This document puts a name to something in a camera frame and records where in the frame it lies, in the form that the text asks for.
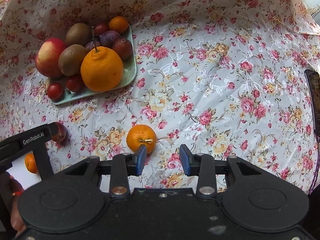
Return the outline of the person's hand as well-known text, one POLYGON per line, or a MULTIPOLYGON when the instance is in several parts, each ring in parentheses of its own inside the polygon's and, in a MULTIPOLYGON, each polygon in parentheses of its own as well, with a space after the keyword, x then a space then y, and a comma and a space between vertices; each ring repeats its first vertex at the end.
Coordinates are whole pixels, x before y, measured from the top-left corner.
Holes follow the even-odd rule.
POLYGON ((13 176, 10 176, 9 186, 12 192, 12 208, 10 217, 11 226, 17 231, 17 235, 19 235, 25 230, 25 225, 18 211, 17 202, 21 194, 24 192, 24 189, 22 185, 13 178, 13 176))

